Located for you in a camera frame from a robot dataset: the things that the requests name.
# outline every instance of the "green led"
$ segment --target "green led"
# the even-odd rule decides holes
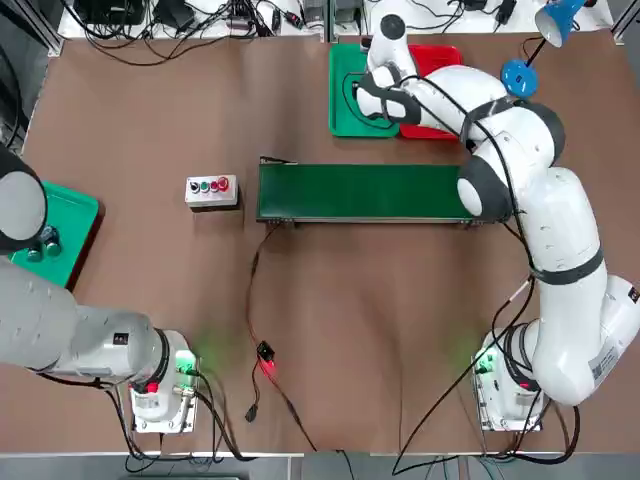
[[[189,370],[195,370],[196,357],[189,350],[179,350],[176,352],[176,369],[180,373],[185,373]]]

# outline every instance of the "label sticker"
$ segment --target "label sticker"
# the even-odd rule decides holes
[[[607,378],[607,375],[611,373],[613,367],[618,363],[619,358],[620,354],[618,353],[618,349],[616,348],[613,339],[611,337],[607,337],[600,349],[600,353],[593,359],[589,360],[589,368],[591,368],[596,388],[604,381],[605,378]]]
[[[138,408],[157,408],[159,406],[160,402],[155,395],[153,397],[143,397],[136,395],[136,407]]]
[[[640,292],[636,290],[636,287],[631,287],[631,290],[629,290],[629,298],[633,303],[638,303],[638,299],[640,298]]]

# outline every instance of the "gray robot arm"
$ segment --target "gray robot arm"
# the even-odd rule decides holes
[[[0,254],[32,245],[46,213],[35,172],[0,147]],[[140,313],[78,306],[69,291],[6,257],[0,257],[0,363],[127,381],[136,417],[150,424],[147,431],[165,432],[180,431],[182,422],[173,420],[186,418],[192,399],[183,398],[183,387],[196,368],[177,332],[154,329]]]

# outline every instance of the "teal tray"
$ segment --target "teal tray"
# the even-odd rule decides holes
[[[27,251],[14,253],[10,260],[52,283],[66,287],[98,216],[98,200],[68,188],[42,182],[47,194],[47,224],[58,229],[62,251],[57,257],[43,254],[42,261],[27,261]]]
[[[336,44],[329,51],[329,130],[336,137],[389,138],[400,131],[399,125],[385,128],[390,125],[387,120],[369,120],[360,113],[351,84],[362,76],[366,64],[367,55],[360,51],[359,44]]]

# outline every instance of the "red button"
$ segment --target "red button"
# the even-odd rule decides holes
[[[218,178],[218,188],[221,192],[226,192],[229,189],[229,179],[227,177]]]

